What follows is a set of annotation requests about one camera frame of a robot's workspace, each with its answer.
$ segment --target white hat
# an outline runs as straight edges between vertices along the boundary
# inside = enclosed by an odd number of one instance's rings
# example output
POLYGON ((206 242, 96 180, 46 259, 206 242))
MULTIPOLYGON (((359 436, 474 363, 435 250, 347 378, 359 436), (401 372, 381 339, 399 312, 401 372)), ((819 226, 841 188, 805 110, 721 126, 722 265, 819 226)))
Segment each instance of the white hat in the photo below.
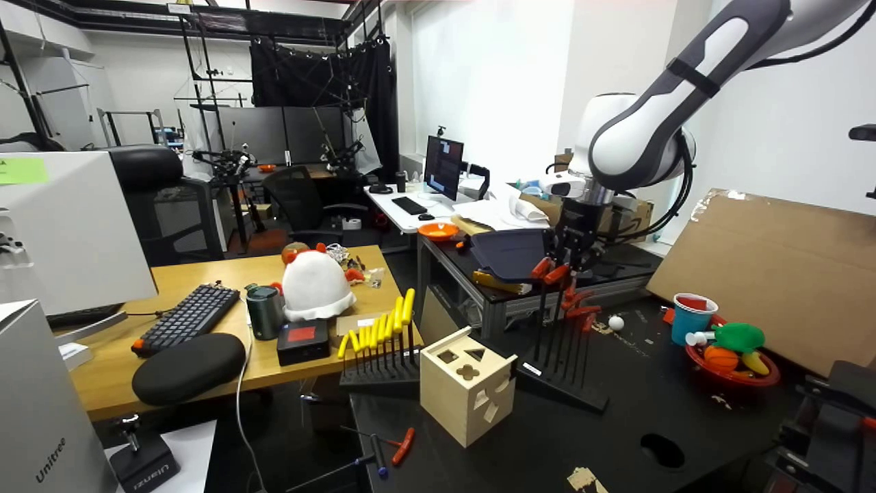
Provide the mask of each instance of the white hat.
POLYGON ((283 274, 283 313, 290 322, 332 318, 356 302, 343 269, 326 254, 302 252, 283 274))

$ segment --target screen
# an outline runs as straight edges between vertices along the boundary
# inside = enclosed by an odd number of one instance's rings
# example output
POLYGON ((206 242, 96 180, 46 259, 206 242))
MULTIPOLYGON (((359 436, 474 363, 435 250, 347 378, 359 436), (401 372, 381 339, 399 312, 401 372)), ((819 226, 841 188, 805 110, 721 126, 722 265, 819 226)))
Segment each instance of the screen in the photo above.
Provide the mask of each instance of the screen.
POLYGON ((463 144, 429 136, 424 182, 450 200, 456 200, 459 172, 463 168, 463 144))

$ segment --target plastic bowl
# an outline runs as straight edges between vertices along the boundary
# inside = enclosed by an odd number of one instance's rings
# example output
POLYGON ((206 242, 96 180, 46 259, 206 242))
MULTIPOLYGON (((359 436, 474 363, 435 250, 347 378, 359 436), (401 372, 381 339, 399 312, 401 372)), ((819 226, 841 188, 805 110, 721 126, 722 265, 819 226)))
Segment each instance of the plastic bowl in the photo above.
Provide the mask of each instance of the plastic bowl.
POLYGON ((781 380, 779 367, 775 366, 773 360, 771 360, 766 354, 760 353, 760 360, 764 362, 767 368, 769 368, 769 375, 749 378, 747 376, 738 375, 733 372, 722 372, 714 368, 707 367, 706 361, 703 359, 703 355, 700 354, 700 351, 697 348, 698 347, 693 346, 685 347, 685 350, 688 352, 688 356, 690 356, 690 359, 693 360, 694 363, 699 365, 700 368, 702 368, 703 370, 726 382, 732 382, 738 385, 745 385, 748 387, 771 387, 778 383, 779 380, 781 380))
POLYGON ((451 223, 429 223, 417 231, 432 241, 449 241, 459 232, 459 227, 451 223))

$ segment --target sticky note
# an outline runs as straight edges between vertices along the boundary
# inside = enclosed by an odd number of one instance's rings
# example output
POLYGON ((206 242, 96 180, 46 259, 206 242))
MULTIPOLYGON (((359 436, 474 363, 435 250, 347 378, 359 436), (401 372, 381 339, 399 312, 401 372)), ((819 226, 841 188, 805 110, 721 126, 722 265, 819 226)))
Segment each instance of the sticky note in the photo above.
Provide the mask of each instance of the sticky note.
POLYGON ((45 183, 49 181, 46 164, 40 158, 4 158, 0 156, 0 185, 45 183))

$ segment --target black curtain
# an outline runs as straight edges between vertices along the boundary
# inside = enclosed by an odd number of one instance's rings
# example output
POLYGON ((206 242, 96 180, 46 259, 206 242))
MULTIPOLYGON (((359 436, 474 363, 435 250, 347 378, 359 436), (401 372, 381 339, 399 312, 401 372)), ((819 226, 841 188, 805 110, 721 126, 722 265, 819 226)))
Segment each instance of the black curtain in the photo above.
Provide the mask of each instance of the black curtain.
POLYGON ((383 165, 380 174, 393 179, 399 170, 399 119, 395 63, 383 34, 340 55, 298 52, 258 38, 250 55, 253 104, 364 108, 383 165))

